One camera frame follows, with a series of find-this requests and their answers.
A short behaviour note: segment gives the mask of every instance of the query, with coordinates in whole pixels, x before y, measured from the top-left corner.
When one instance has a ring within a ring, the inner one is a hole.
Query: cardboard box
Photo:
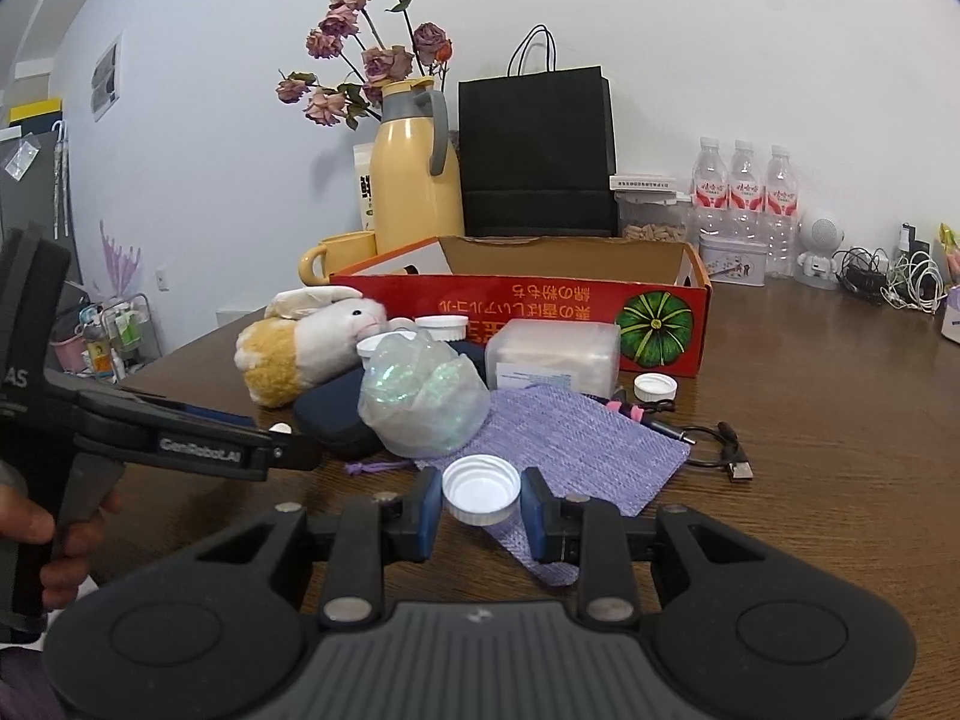
[[[623,370],[695,376],[710,281],[688,244],[622,238],[430,238],[334,274],[390,317],[465,314],[486,343],[510,319],[620,325]]]

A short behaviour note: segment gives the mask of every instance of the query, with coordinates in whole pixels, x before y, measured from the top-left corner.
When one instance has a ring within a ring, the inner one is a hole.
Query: white bottle cap
[[[373,352],[376,352],[376,348],[380,345],[380,342],[387,336],[403,336],[407,341],[413,341],[414,338],[416,338],[416,333],[412,333],[409,330],[392,330],[389,333],[380,333],[378,336],[364,338],[363,341],[357,343],[357,354],[360,355],[360,359],[363,361],[363,367],[370,367],[370,357],[373,357]]]
[[[634,394],[641,403],[673,400],[677,396],[677,380],[663,373],[642,373],[634,379]]]
[[[434,341],[462,341],[467,338],[467,317],[459,314],[434,314],[417,317],[416,326],[422,327]]]
[[[503,458],[467,455],[443,471],[443,498],[453,517],[487,526],[510,517],[520,497],[520,474]]]

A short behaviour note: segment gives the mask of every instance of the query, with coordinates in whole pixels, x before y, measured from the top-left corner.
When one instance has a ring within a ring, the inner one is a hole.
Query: white container lid
[[[665,373],[642,373],[634,379],[634,394],[641,403],[674,400],[677,397],[677,380]]]
[[[434,341],[462,341],[467,338],[468,317],[462,314],[434,314],[417,317],[416,326],[426,330]]]
[[[520,497],[520,474],[496,455],[467,455],[443,471],[443,499],[453,517],[487,526],[510,517]]]
[[[613,197],[620,202],[634,205],[677,205],[693,203],[693,197],[683,191],[624,191],[617,190]]]
[[[416,333],[410,330],[391,330],[389,333],[380,333],[377,336],[364,338],[363,341],[357,343],[357,354],[360,355],[360,359],[364,361],[370,360],[373,352],[376,352],[376,348],[380,346],[380,342],[387,336],[403,336],[407,341],[413,341],[414,338],[416,338]]]

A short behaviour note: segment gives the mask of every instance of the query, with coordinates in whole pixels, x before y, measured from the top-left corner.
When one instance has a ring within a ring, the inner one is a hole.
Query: purple mat
[[[539,466],[554,495],[605,498],[632,517],[653,500],[689,453],[685,443],[654,433],[581,394],[534,385],[493,391],[490,415],[465,447],[416,464],[443,471],[464,455],[496,455],[517,471]],[[578,569],[572,565],[534,562],[519,512],[487,531],[546,584],[576,581]]]

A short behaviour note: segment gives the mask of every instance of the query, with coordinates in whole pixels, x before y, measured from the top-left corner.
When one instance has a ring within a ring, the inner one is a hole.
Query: plush toy
[[[290,290],[240,334],[233,361],[253,402],[274,409],[357,365],[357,341],[390,328],[383,306],[357,290]]]

